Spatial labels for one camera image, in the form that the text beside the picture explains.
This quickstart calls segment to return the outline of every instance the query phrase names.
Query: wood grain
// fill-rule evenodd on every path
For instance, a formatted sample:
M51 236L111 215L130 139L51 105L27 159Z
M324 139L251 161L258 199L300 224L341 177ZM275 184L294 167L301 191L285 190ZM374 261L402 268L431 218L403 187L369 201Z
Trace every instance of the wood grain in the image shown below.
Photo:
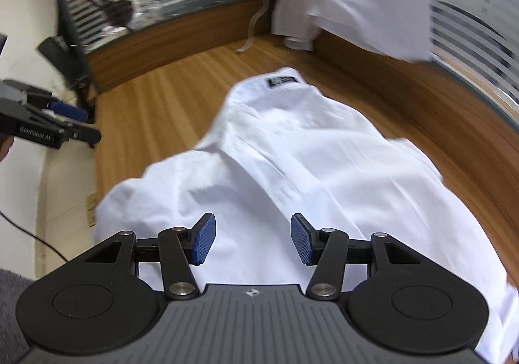
M435 68L426 68L426 75L400 65L375 73L373 60L337 52L343 61L357 62L356 68L365 70L365 78L373 80L367 83L318 55L286 49L274 36L259 37L250 50L237 54L241 45L191 55L98 98L103 133L96 151L100 196L120 181L140 177L151 163L191 149L235 83L291 66L326 96L359 110L384 136L407 137L424 151L445 185L482 224L511 281L519 281L517 214L510 215L511 199L517 197L518 136L494 111ZM326 41L317 46L323 55ZM415 83L416 78L428 83Z
M90 69L106 91L180 58L246 38L248 22L262 3L245 0L208 8L129 34L89 54ZM255 31L269 29L265 15Z

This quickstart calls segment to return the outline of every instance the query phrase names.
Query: black cable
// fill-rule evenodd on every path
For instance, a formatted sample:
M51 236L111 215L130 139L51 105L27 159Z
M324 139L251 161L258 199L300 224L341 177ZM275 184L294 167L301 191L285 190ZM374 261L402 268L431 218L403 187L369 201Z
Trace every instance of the black cable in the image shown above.
M24 232L25 234L27 234L28 236L30 237L33 237L33 239L39 241L40 243L46 245L48 248L50 248L54 253L56 253L59 257L61 257L65 262L68 262L67 258L61 254L58 250L56 250L53 246L51 246L48 242L42 240L40 237L38 237L37 235L34 235L32 233L30 233L29 231L27 231L26 229L20 227L19 225L16 225L13 221L11 221L7 216L5 216L5 214L0 210L0 215L7 221L9 222L13 227L19 229L21 232Z

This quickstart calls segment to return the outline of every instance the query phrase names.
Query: human hand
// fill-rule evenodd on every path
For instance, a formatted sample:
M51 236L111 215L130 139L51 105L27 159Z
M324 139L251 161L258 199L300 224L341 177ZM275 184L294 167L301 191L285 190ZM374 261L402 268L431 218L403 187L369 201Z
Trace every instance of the human hand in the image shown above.
M0 136L0 162L7 156L14 141L15 138L12 136L7 138Z

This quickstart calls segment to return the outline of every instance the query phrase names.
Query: shirt label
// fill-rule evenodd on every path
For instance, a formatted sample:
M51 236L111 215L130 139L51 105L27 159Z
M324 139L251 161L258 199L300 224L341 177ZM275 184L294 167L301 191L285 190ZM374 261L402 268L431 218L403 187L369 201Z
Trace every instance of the shirt label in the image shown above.
M299 81L294 76L278 76L278 77L271 77L267 79L268 86L270 88L275 88L276 86L290 83L290 82L296 82L299 83Z

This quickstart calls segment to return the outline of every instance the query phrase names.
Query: tiled floor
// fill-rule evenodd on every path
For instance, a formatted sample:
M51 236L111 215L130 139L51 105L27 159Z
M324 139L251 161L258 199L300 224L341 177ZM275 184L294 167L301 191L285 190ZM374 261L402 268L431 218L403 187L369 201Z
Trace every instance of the tiled floor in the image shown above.
M42 176L40 225L45 240L68 259L93 246L87 219L87 197L95 192L94 150L69 141L50 150ZM37 276L52 272L63 260L48 248L36 249Z

